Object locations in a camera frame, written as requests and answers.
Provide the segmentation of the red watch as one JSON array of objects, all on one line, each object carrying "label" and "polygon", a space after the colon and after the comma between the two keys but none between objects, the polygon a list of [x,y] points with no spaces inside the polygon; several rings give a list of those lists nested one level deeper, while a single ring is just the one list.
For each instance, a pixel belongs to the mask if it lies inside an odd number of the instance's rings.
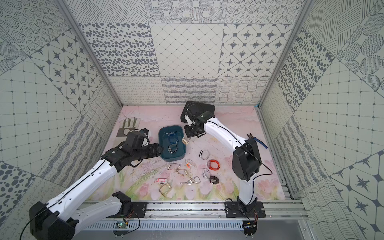
[{"label": "red watch", "polygon": [[211,171],[218,171],[220,169],[220,163],[217,160],[209,160],[208,161],[208,169]]}]

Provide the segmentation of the pink white watch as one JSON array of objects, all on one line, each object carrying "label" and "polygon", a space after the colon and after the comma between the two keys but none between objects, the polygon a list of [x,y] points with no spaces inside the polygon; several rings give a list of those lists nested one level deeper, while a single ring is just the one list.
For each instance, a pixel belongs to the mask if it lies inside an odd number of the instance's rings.
[{"label": "pink white watch", "polygon": [[154,183],[157,183],[157,184],[166,184],[168,182],[168,179],[166,178],[158,178],[158,179],[155,179]]}]

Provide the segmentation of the blue watch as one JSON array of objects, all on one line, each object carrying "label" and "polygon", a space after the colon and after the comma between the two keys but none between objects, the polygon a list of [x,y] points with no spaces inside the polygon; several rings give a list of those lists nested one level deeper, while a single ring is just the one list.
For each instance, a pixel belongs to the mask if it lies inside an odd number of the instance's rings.
[{"label": "blue watch", "polygon": [[179,142],[178,132],[166,133],[170,144],[177,144]]}]

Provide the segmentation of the black watch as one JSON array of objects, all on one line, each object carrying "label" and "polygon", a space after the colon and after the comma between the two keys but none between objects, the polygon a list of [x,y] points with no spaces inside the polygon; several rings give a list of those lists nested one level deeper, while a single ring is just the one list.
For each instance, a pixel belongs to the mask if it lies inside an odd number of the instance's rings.
[{"label": "black watch", "polygon": [[172,155],[175,154],[178,150],[179,146],[178,144],[171,144],[168,146],[168,152]]}]

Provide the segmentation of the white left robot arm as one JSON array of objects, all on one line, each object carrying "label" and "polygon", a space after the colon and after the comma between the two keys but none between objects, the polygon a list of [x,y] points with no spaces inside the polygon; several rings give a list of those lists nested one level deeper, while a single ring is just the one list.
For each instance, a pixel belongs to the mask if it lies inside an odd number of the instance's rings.
[{"label": "white left robot arm", "polygon": [[86,227],[110,216],[123,219],[137,215],[132,199],[122,192],[95,205],[79,210],[79,206],[104,182],[133,161],[156,158],[163,152],[158,143],[140,148],[124,149],[120,143],[105,152],[91,170],[61,194],[47,201],[37,202],[29,210],[26,227],[37,240],[70,240]]}]

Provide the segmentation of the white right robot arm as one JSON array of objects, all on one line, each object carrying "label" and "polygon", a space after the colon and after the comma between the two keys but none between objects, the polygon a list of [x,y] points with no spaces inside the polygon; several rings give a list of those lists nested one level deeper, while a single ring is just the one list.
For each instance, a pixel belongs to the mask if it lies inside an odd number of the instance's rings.
[{"label": "white right robot arm", "polygon": [[247,138],[235,134],[219,121],[214,112],[214,105],[187,101],[181,115],[181,121],[186,123],[185,133],[188,138],[209,134],[233,152],[232,170],[240,179],[238,203],[243,208],[253,208],[258,201],[255,180],[273,174],[267,167],[269,173],[258,175],[260,167],[266,167],[262,162],[259,145],[266,145],[252,134],[247,134]]}]

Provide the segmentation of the silver white watch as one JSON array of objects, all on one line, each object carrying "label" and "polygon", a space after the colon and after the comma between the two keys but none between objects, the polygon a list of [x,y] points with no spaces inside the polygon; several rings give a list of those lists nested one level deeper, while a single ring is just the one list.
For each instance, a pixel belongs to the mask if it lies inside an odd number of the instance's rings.
[{"label": "silver white watch", "polygon": [[210,157],[210,152],[208,150],[201,150],[199,153],[199,158],[206,161]]}]

